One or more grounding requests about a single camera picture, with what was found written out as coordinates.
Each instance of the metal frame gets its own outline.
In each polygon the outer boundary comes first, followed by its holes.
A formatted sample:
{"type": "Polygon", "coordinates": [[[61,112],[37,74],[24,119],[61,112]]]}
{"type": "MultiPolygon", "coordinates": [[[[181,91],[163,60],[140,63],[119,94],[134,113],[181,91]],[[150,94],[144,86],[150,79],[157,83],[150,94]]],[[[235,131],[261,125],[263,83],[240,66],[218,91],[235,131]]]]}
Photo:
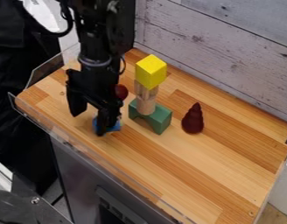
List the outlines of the metal frame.
{"type": "MultiPolygon", "coordinates": [[[[120,180],[93,160],[74,151],[69,143],[61,143],[54,137],[51,137],[51,141],[59,170],[59,180],[64,190],[73,223],[101,223],[100,198],[97,193],[99,188],[113,195],[116,200],[123,203],[145,221],[134,222],[135,224],[179,223],[131,188],[123,187],[120,180]]],[[[124,216],[130,217],[132,214],[125,213],[124,216]]]]}

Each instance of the black cloth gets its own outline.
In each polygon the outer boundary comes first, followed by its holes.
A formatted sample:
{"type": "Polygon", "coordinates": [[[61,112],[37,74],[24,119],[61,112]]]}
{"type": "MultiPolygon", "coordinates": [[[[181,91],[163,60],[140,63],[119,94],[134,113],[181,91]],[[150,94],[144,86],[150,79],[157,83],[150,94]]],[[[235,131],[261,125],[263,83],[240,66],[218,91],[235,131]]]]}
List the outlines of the black cloth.
{"type": "Polygon", "coordinates": [[[0,161],[24,175],[42,193],[56,178],[46,133],[11,106],[32,69],[60,52],[56,38],[43,36],[22,16],[18,0],[0,0],[0,161]]]}

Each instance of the blue object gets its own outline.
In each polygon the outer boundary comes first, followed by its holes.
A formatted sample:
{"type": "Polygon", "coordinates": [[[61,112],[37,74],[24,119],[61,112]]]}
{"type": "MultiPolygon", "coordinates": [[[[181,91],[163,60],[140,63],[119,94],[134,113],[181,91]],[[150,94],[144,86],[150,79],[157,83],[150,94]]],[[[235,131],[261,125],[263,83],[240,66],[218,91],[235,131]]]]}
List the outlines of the blue object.
{"type": "MultiPolygon", "coordinates": [[[[96,130],[97,128],[97,118],[93,119],[93,128],[96,130]]],[[[116,121],[116,124],[112,128],[106,128],[106,132],[120,131],[121,130],[121,122],[119,120],[116,121]]]]}

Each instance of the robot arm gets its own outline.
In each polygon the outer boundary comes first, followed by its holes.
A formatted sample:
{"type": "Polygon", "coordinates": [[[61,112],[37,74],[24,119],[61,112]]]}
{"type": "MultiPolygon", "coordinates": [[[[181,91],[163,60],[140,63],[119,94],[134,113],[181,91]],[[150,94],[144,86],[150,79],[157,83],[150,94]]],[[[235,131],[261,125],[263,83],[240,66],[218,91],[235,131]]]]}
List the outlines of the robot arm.
{"type": "Polygon", "coordinates": [[[98,136],[111,129],[120,117],[123,100],[116,95],[122,55],[133,47],[135,0],[59,0],[67,30],[50,33],[67,35],[74,22],[80,42],[81,70],[66,71],[66,96],[73,116],[83,113],[88,103],[98,109],[98,136]]]}

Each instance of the black cable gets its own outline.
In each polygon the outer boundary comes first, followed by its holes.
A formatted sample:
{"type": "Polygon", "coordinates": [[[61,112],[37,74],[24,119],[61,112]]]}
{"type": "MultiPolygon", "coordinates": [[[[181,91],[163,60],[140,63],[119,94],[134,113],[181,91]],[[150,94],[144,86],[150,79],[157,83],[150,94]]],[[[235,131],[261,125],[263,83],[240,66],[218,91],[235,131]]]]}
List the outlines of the black cable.
{"type": "Polygon", "coordinates": [[[123,74],[126,71],[126,66],[127,66],[126,60],[125,60],[125,58],[123,56],[121,56],[121,60],[122,60],[122,63],[123,63],[123,69],[122,69],[122,71],[119,74],[123,74]]]}
{"type": "Polygon", "coordinates": [[[22,5],[19,5],[21,7],[18,7],[18,8],[19,8],[20,13],[22,14],[23,18],[26,19],[27,23],[31,26],[31,28],[34,29],[35,32],[40,32],[40,33],[45,34],[45,35],[61,38],[61,37],[66,36],[73,29],[74,20],[73,20],[73,17],[71,15],[71,11],[67,5],[67,0],[59,0],[59,5],[61,8],[61,15],[67,22],[67,28],[63,32],[48,31],[22,5]]]}

